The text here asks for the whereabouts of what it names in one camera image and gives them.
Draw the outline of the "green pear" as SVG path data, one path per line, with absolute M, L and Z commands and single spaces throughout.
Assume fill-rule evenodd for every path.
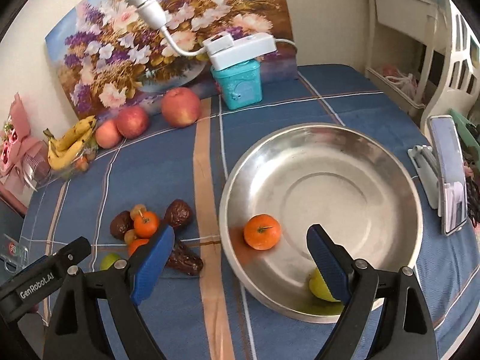
M 308 287 L 311 293 L 320 300 L 333 303 L 339 302 L 329 291 L 323 276 L 317 268 L 315 268 L 310 275 Z
M 100 262 L 100 270 L 105 271 L 109 269 L 112 265 L 115 264 L 122 257 L 117 253 L 107 253 L 104 255 L 102 261 Z

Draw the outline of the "dark wrinkled passion fruit front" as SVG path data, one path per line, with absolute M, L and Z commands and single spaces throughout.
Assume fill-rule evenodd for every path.
M 203 261 L 191 248 L 176 240 L 166 267 L 186 275 L 198 276 L 203 269 Z

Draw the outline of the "brown longan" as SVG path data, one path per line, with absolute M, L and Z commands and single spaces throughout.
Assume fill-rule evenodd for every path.
M 138 216 L 143 216 L 144 212 L 146 212 L 146 206 L 143 204 L 137 204 L 129 211 L 130 218 L 135 220 Z
M 124 234 L 124 243 L 126 245 L 131 245 L 137 239 L 137 235 L 133 229 L 128 230 Z

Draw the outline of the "tangerine with stem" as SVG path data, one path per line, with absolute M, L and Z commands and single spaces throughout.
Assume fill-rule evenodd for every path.
M 141 211 L 133 220 L 133 230 L 140 238 L 151 238 L 160 226 L 160 218 L 152 211 Z

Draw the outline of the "clear cup with red label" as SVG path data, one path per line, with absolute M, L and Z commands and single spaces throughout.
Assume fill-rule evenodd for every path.
M 28 249 L 7 234 L 1 234 L 0 284 L 22 271 L 29 264 Z

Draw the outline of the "blue plaid tablecloth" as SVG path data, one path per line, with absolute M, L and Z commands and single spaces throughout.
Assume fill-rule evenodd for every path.
M 426 144 L 414 121 L 351 67 L 301 67 L 230 111 L 207 99 L 197 124 L 168 127 L 100 153 L 89 170 L 31 198 L 21 242 L 31 260 L 80 236 L 80 264 L 97 271 L 124 244 L 110 233 L 137 204 L 164 215 L 193 208 L 179 238 L 203 261 L 198 276 L 166 269 L 140 311 L 169 359 L 314 359 L 342 306 L 308 288 L 307 231 L 377 269 L 410 266 L 446 356 L 479 315 L 473 228 L 451 235 L 428 203 L 408 151 Z

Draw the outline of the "large stainless steel bowl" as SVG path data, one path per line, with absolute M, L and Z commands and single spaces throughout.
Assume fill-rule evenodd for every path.
M 264 251 L 243 238 L 247 221 L 261 214 L 282 230 Z M 342 306 L 308 287 L 314 224 L 383 271 L 414 267 L 422 245 L 422 206 L 405 166 L 374 139 L 333 124 L 297 124 L 257 141 L 231 170 L 219 208 L 224 254 L 245 289 L 284 316 L 333 323 Z

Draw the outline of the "clear glass fruit dish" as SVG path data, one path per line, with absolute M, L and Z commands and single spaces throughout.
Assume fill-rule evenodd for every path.
M 53 143 L 49 142 L 47 159 L 51 172 L 68 180 L 77 173 L 87 172 L 97 152 L 98 145 L 93 137 L 89 140 L 79 139 L 66 150 L 56 150 Z

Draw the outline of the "white phone stand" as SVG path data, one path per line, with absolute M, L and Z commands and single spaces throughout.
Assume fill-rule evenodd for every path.
M 429 145 L 415 145 L 408 149 L 418 178 L 423 186 L 430 207 L 443 215 L 444 191 L 441 184 L 440 160 L 436 151 Z

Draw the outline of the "small pink peach apple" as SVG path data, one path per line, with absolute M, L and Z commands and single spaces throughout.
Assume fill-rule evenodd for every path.
M 122 138 L 123 137 L 116 127 L 114 119 L 105 121 L 95 131 L 95 140 L 97 141 L 98 146 L 103 149 L 113 148 L 119 144 Z

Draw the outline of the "yellow banana bunch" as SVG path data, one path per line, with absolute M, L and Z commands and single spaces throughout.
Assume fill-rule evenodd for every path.
M 59 172 L 69 166 L 92 140 L 97 124 L 94 115 L 76 122 L 60 139 L 56 139 L 48 128 L 43 130 L 47 138 L 47 159 L 50 168 Z

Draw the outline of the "middle red apple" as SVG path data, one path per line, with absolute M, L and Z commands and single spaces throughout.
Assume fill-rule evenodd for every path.
M 134 139 L 145 133 L 150 125 L 150 118 L 141 106 L 131 106 L 119 112 L 115 125 L 124 138 Z

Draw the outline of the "large red apple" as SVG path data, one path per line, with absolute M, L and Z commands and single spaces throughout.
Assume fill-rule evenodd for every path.
M 201 116 L 201 101 L 189 88 L 172 88 L 160 101 L 160 111 L 171 127 L 185 128 Z

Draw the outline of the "teal house-shaped tin box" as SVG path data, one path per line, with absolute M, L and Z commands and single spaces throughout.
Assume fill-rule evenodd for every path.
M 229 110 L 235 111 L 262 101 L 260 63 L 257 60 L 250 59 L 223 70 L 211 67 L 211 74 Z

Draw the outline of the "floral still life painting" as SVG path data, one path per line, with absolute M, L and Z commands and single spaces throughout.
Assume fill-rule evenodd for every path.
M 165 30 L 150 27 L 127 0 L 82 0 L 46 36 L 61 87 L 80 118 L 110 119 L 139 104 L 159 111 L 161 96 L 186 86 L 202 98 L 215 95 L 208 38 L 267 33 L 274 52 L 259 57 L 264 84 L 293 80 L 296 49 L 287 0 L 156 0 Z

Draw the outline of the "white gooseneck clip lamp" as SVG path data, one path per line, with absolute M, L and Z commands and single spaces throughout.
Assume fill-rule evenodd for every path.
M 124 0 L 160 35 L 163 63 L 208 59 L 223 70 L 295 48 L 287 0 Z

